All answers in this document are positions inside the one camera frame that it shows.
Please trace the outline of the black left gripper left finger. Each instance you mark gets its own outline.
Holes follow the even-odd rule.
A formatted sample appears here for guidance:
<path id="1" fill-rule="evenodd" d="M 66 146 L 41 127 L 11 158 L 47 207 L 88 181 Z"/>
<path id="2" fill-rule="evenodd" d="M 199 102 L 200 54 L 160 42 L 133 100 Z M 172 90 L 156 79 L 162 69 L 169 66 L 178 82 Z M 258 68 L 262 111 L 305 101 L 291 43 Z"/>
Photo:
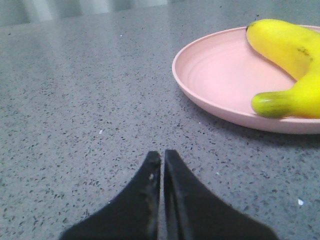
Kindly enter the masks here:
<path id="1" fill-rule="evenodd" d="M 62 240 L 156 240 L 161 158 L 150 151 L 127 186 L 105 207 L 67 229 Z"/>

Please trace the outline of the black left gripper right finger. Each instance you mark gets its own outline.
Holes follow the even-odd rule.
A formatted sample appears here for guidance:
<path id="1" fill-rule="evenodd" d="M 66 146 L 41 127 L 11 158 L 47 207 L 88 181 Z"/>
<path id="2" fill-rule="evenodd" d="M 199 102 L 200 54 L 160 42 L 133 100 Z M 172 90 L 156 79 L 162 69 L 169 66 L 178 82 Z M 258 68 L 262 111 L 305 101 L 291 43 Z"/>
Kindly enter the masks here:
<path id="1" fill-rule="evenodd" d="M 266 225 L 219 199 L 186 166 L 165 151 L 164 203 L 169 240 L 276 240 Z"/>

